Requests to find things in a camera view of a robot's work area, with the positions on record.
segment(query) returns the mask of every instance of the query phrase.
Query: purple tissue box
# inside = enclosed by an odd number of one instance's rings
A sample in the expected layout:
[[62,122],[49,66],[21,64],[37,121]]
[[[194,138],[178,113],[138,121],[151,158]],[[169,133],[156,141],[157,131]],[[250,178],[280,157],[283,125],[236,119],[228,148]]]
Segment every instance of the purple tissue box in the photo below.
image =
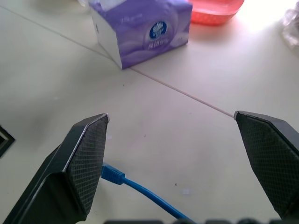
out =
[[90,7],[100,45],[122,69],[188,42],[186,0],[94,0]]

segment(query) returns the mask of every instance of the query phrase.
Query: red plastic basket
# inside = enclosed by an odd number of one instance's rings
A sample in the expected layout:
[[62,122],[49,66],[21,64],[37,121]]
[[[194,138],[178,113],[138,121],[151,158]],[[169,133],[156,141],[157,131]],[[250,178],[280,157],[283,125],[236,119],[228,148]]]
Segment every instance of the red plastic basket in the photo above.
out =
[[188,0],[193,4],[191,22],[218,26],[230,20],[244,0]]

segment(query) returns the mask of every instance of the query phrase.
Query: blue cable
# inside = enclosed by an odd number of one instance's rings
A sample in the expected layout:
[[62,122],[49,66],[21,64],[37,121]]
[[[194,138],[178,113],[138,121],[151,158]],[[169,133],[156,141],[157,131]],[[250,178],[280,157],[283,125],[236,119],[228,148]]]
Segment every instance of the blue cable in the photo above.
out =
[[114,168],[113,166],[110,166],[108,164],[103,163],[102,167],[102,174],[101,177],[107,181],[110,181],[112,183],[122,185],[123,183],[134,188],[135,190],[139,191],[141,194],[152,200],[154,203],[159,205],[162,209],[167,211],[169,214],[174,216],[176,219],[189,219],[187,216],[185,216],[180,211],[173,208],[170,204],[168,204],[166,201],[164,201],[159,196],[155,195],[153,192],[147,190],[143,186],[139,185],[138,183],[135,183],[131,180],[128,180],[126,178],[126,175]]

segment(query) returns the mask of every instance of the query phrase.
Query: white floor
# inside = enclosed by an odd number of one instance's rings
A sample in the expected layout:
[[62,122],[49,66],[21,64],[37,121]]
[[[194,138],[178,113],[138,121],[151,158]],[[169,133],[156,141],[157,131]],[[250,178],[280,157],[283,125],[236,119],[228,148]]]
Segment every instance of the white floor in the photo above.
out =
[[[192,25],[185,47],[119,70],[75,0],[0,0],[0,124],[16,138],[0,159],[0,222],[70,127],[103,112],[105,161],[194,220],[277,218],[234,120],[186,96],[299,130],[299,59],[275,22],[287,4],[257,2],[224,27]],[[134,190],[100,180],[85,223],[138,218],[173,221]]]

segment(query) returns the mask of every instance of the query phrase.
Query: tissue box logo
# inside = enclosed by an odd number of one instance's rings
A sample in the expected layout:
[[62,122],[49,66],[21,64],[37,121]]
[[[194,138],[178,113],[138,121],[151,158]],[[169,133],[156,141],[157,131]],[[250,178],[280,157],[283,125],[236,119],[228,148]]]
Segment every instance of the tissue box logo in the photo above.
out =
[[156,40],[159,37],[163,36],[166,33],[166,31],[167,31],[166,23],[163,21],[159,21],[150,29],[149,37],[152,40]]

